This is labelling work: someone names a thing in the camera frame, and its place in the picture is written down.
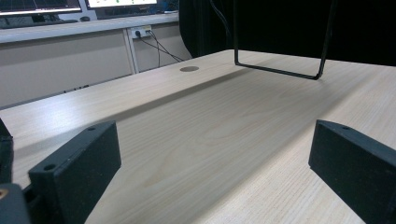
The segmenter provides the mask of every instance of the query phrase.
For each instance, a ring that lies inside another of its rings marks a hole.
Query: light wood tabletop
[[[246,51],[240,59],[318,70],[316,59]],[[117,121],[122,166],[87,223],[362,223],[310,170],[314,127],[339,122],[396,148],[395,85],[393,67],[327,61],[314,81],[235,66],[226,50],[0,118],[22,187],[30,168],[84,128]]]

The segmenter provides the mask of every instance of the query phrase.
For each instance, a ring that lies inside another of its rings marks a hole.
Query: wooden table
[[[318,60],[241,52],[315,74]],[[195,72],[180,68],[198,66]],[[308,166],[317,119],[396,148],[396,69],[327,61],[319,81],[223,51],[0,111],[14,182],[82,129],[117,121],[122,167],[87,223],[361,223]]]

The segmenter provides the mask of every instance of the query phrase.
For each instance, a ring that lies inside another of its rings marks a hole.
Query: power socket
[[[151,25],[136,26],[131,28],[132,38],[137,39],[139,36],[136,33],[140,33],[140,37],[150,36]]]

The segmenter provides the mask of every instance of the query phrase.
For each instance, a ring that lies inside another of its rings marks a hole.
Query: black bracket
[[[396,151],[345,125],[318,120],[311,169],[366,223],[396,223]]]
[[[13,146],[12,136],[0,119],[0,184],[12,181]]]
[[[273,72],[273,73],[279,73],[282,75],[287,75],[287,76],[292,76],[292,77],[302,77],[302,78],[307,78],[307,79],[312,79],[312,80],[318,80],[321,78],[323,75],[323,70],[324,70],[324,64],[326,63],[326,57],[327,57],[327,51],[330,45],[330,40],[332,38],[332,25],[334,22],[335,18],[335,12],[337,9],[337,1],[338,0],[332,0],[332,4],[330,6],[330,14],[329,14],[329,19],[327,22],[327,29],[326,29],[326,35],[323,43],[323,49],[321,53],[321,58],[320,58],[320,66],[318,73],[315,76],[309,76],[309,75],[304,75],[304,74],[299,74],[299,73],[294,73],[290,71],[284,71],[284,70],[279,70],[279,69],[274,69],[274,68],[268,68],[268,67],[263,67],[263,66],[257,66],[257,65],[252,65],[252,64],[245,64],[245,63],[240,63],[239,62],[239,44],[238,44],[238,7],[237,3],[238,0],[233,1],[233,53],[234,53],[234,62],[236,65],[243,66],[243,67],[248,67],[248,68],[253,68],[253,69],[259,69],[262,71],[267,71],[267,72]]]
[[[0,185],[1,223],[84,223],[120,165],[115,121],[91,126],[32,168],[26,189]]]

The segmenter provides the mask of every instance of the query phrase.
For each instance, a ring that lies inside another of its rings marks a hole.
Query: black cable
[[[161,67],[161,55],[160,55],[160,46],[159,46],[159,43],[160,43],[160,42],[157,41],[158,67]]]
[[[171,54],[168,50],[166,50],[166,49],[165,49],[165,50],[162,50],[162,49],[157,48],[157,47],[155,47],[154,45],[152,45],[152,44],[146,42],[146,41],[142,38],[142,36],[140,35],[140,32],[138,33],[138,31],[136,31],[136,36],[139,37],[139,39],[140,39],[143,43],[145,43],[145,44],[147,44],[147,45],[149,45],[149,46],[152,46],[152,47],[154,47],[155,49],[158,49],[159,51],[162,51],[162,52],[165,53],[165,54],[170,55],[170,56],[171,56],[172,58],[174,58],[178,63],[184,61],[183,59],[181,59],[181,58],[179,58],[179,57],[177,57],[177,56]],[[158,43],[160,46],[163,47],[163,45],[157,40],[157,38],[154,38],[154,39],[157,41],[157,43]]]
[[[157,42],[157,46],[160,45],[160,46],[163,48],[163,50],[165,50],[166,53],[169,54],[169,55],[170,55],[172,58],[174,58],[176,61],[177,61],[177,59],[181,60],[182,62],[184,61],[184,60],[182,60],[182,59],[180,59],[180,58],[178,58],[178,57],[172,55],[172,54],[160,43],[160,41],[158,41],[157,36],[154,34],[154,32],[152,32],[152,31],[148,31],[148,32],[149,32],[150,35],[154,38],[154,40]]]
[[[224,4],[222,3],[222,0],[219,0],[219,1],[220,1],[221,10],[223,12],[225,12],[225,7],[224,7]]]
[[[230,31],[230,25],[227,22],[227,19],[225,19],[225,17],[223,16],[223,14],[216,8],[215,3],[213,3],[213,0],[209,0],[210,5],[212,6],[213,10],[216,12],[216,14],[219,16],[220,20],[222,21],[224,28],[225,28],[225,32],[227,35],[227,46],[230,46],[230,43],[233,43],[233,36],[231,34]]]

